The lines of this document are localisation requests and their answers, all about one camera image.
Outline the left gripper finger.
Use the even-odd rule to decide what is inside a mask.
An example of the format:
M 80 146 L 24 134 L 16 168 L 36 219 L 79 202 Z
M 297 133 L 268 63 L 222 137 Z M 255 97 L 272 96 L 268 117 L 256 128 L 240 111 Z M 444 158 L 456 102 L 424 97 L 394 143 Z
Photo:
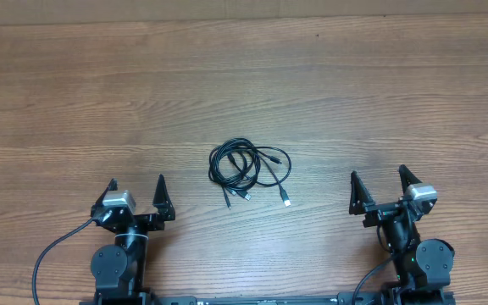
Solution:
M 103 199 L 107 195 L 109 191 L 117 191 L 118 190 L 118 181 L 115 178 L 112 178 L 111 181 L 108 183 L 108 186 L 106 189 L 103 191 L 101 196 L 96 200 L 95 205 L 96 206 L 102 206 L 103 205 Z
M 152 205 L 158 210 L 158 215 L 163 221 L 175 220 L 175 208 L 169 198 L 163 175 L 158 177 L 158 183 L 152 200 Z

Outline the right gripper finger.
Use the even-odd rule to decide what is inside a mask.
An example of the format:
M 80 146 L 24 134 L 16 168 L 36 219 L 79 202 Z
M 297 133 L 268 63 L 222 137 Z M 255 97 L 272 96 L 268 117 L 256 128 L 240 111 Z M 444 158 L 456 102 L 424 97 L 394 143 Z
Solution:
M 351 196 L 349 214 L 366 214 L 374 206 L 374 199 L 358 176 L 356 171 L 351 172 Z
M 405 164 L 401 164 L 398 167 L 398 174 L 403 193 L 405 193 L 410 186 L 420 185 L 422 183 L 422 181 L 418 179 Z

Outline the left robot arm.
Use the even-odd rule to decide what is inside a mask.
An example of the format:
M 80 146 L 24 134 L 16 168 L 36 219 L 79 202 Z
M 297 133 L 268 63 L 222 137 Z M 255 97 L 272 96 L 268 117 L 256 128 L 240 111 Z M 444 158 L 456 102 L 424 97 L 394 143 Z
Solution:
M 144 286 L 144 277 L 149 234 L 175 220 L 175 208 L 162 175 L 152 205 L 157 209 L 155 213 L 136 214 L 135 199 L 130 191 L 120 191 L 115 179 L 92 205 L 93 222 L 114 233 L 114 242 L 100 247 L 91 258 L 95 304 L 160 303 L 152 289 Z

